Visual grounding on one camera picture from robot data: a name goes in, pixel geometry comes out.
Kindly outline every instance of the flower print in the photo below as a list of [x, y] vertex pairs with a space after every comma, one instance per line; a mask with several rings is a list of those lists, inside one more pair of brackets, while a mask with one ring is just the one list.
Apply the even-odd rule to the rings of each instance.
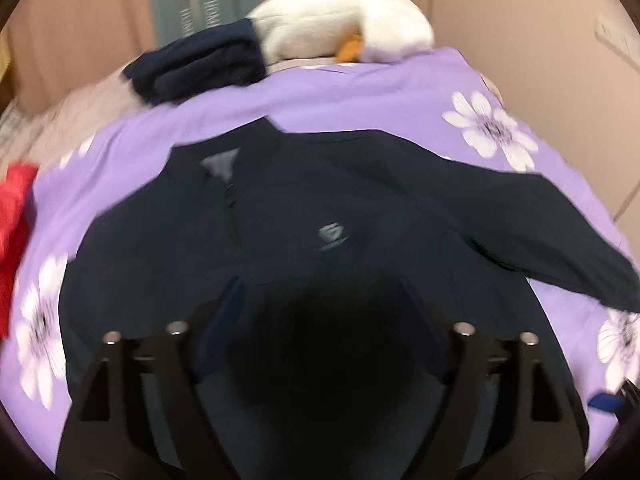
[[50, 256], [40, 267], [38, 286], [31, 283], [22, 301], [24, 320], [18, 322], [16, 338], [22, 370], [20, 386], [31, 399], [40, 397], [50, 409], [53, 377], [65, 377], [65, 353], [58, 322], [58, 299], [65, 275], [66, 256]]
[[445, 112], [442, 118], [452, 126], [461, 128], [466, 143], [481, 156], [491, 158], [500, 146], [514, 170], [527, 171], [536, 167], [529, 153], [537, 153], [538, 145], [518, 129], [518, 121], [508, 116], [502, 108], [492, 110], [489, 101], [480, 92], [471, 94], [471, 104], [460, 92], [455, 92], [451, 100], [456, 111]]
[[[88, 137], [84, 142], [82, 142], [82, 144], [80, 144], [80, 146], [78, 146], [78, 156], [79, 157], [84, 157], [87, 152], [89, 151], [89, 148], [91, 147], [91, 143], [94, 142], [94, 138], [95, 138], [95, 134], [93, 134], [92, 136]], [[71, 150], [68, 153], [65, 153], [65, 155], [63, 155], [62, 157], [60, 157], [60, 161], [58, 163], [59, 167], [61, 170], [64, 170], [66, 168], [66, 166], [69, 164], [69, 161], [71, 160], [71, 157], [74, 156], [75, 151]]]
[[609, 308], [598, 332], [598, 359], [609, 364], [605, 387], [617, 393], [626, 379], [635, 383], [640, 372], [640, 314]]

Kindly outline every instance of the white logo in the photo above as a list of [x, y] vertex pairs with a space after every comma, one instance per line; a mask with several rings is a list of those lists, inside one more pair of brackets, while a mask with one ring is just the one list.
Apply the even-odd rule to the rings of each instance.
[[318, 230], [318, 235], [319, 237], [322, 238], [322, 240], [327, 242], [326, 245], [320, 247], [320, 250], [326, 251], [327, 249], [332, 249], [344, 243], [344, 241], [349, 237], [347, 236], [344, 238], [340, 238], [342, 236], [343, 231], [344, 231], [344, 227], [341, 226], [340, 224], [329, 224], [320, 228]]

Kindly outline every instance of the metal screw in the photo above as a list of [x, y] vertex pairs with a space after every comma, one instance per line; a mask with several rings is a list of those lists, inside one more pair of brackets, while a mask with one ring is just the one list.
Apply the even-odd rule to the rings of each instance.
[[102, 342], [107, 345], [115, 345], [122, 339], [122, 334], [117, 331], [107, 332], [102, 336]]
[[540, 342], [540, 339], [533, 332], [522, 332], [520, 334], [520, 341], [525, 345], [534, 346]]
[[460, 335], [473, 335], [476, 333], [476, 327], [471, 323], [467, 323], [466, 321], [460, 321], [453, 326], [453, 330], [455, 330]]
[[169, 323], [165, 328], [167, 333], [171, 335], [184, 334], [188, 329], [189, 323], [187, 323], [186, 321], [174, 321], [172, 323]]

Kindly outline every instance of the red garment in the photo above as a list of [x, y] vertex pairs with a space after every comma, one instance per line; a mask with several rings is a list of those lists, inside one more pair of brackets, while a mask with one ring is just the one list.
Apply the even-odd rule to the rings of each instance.
[[9, 309], [15, 273], [29, 240], [24, 205], [38, 167], [19, 162], [6, 171], [0, 183], [0, 337], [9, 335]]

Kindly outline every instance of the navy blue folded garment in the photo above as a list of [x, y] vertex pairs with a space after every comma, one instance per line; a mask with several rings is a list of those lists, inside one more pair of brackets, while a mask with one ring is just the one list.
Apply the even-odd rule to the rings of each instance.
[[266, 68], [253, 23], [244, 18], [146, 52], [122, 73], [145, 102], [157, 105], [258, 82]]

